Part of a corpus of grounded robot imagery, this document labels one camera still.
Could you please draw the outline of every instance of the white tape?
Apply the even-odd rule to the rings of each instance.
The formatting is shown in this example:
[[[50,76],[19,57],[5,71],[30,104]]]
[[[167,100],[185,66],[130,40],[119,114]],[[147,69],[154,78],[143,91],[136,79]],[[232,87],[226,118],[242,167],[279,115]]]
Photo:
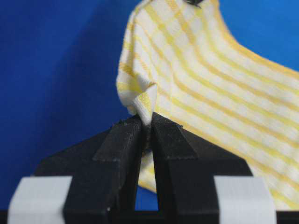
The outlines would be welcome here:
[[[215,176],[220,224],[276,224],[276,211],[265,182],[258,177]]]
[[[71,176],[24,177],[8,209],[8,224],[64,224]]]

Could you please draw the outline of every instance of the black plastic part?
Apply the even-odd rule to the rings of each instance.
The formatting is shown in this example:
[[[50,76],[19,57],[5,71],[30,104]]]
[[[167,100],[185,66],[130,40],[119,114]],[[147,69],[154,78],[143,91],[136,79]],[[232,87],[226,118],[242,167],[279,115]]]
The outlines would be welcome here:
[[[219,223],[214,175],[252,175],[246,161],[153,114],[159,210],[173,223]]]
[[[134,210],[142,140],[141,121],[132,117],[44,159],[34,175],[73,176],[66,223],[108,223],[110,210]]]

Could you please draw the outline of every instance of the yellow striped cloth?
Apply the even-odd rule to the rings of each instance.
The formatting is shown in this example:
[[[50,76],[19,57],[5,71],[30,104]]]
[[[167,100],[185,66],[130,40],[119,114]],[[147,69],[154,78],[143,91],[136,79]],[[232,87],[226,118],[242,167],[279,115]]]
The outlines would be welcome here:
[[[244,158],[277,209],[299,209],[299,73],[238,44],[218,0],[200,6],[143,0],[135,8],[116,80],[121,102],[145,125],[155,111]],[[151,156],[139,184],[156,189]]]

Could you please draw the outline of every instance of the blue background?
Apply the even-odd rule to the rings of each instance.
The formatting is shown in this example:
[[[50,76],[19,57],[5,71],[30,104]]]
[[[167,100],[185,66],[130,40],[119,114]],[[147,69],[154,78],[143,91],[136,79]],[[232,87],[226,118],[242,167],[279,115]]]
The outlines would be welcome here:
[[[128,117],[115,88],[139,0],[10,0],[0,7],[0,209],[39,161]],[[299,70],[298,0],[221,0],[233,36]],[[136,208],[157,209],[138,189]]]

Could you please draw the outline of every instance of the black object at top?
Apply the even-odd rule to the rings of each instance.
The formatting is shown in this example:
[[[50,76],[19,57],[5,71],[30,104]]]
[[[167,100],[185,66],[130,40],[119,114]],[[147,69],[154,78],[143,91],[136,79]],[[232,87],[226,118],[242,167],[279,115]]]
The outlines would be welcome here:
[[[199,3],[201,3],[203,0],[184,0],[184,1],[191,5],[199,7]]]

